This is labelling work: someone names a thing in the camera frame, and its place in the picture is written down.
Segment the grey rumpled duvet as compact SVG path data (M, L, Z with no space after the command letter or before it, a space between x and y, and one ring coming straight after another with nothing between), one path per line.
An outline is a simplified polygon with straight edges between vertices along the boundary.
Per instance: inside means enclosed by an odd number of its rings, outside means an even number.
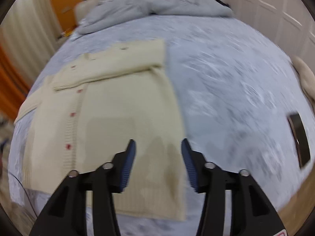
M216 0L104 0L90 10L76 32L80 35L91 34L151 14L233 17L232 10Z

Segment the black smartphone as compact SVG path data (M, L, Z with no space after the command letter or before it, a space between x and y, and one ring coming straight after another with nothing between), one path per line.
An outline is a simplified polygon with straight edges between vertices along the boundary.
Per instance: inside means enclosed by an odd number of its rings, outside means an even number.
M288 122L293 134L300 169L303 169L311 159L307 134L299 113L288 115Z

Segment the beige folded garment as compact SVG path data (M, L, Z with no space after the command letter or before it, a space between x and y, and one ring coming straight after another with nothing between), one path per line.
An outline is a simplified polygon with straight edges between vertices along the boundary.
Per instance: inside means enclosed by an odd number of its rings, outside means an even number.
M295 70L299 75L299 81L302 87L303 92L310 100L311 104L314 106L314 73L308 67L308 65L300 58L300 57L293 57L292 64Z

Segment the orange curtain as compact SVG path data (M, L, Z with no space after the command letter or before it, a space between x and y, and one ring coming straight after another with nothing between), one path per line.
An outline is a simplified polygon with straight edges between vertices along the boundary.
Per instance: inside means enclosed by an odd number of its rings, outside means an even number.
M0 84L1 112L14 122L30 88L12 66L2 47L0 54Z

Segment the blue butterfly bedspread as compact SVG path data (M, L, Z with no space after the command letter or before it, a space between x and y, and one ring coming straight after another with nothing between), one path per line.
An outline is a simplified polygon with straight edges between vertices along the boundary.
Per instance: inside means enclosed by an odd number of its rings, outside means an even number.
M287 54L235 18L150 16L74 34L32 90L83 53L155 38L167 43L167 74L192 148L223 169L249 170L275 209L287 207L313 166L300 169L287 116L300 114L313 150L313 109Z

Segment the white wardrobe doors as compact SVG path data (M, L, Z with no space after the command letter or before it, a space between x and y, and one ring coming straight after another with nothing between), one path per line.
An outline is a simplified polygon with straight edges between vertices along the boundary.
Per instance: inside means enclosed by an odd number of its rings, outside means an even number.
M221 0L287 55L314 68L314 19L301 0Z

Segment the cream curtain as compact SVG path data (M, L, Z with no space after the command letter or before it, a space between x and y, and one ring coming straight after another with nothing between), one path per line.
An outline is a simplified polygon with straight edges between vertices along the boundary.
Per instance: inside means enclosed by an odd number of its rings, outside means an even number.
M50 0L16 0L1 23L5 53L28 85L60 47L62 28Z

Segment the cream knit cardigan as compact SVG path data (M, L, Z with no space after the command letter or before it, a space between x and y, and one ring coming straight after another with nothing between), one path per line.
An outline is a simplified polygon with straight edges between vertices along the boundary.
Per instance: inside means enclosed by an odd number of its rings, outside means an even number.
M136 142L120 214L184 220L184 127L166 76L164 40L117 43L86 53L47 76L18 112L34 113L23 157L23 185L51 194L75 169L93 171Z

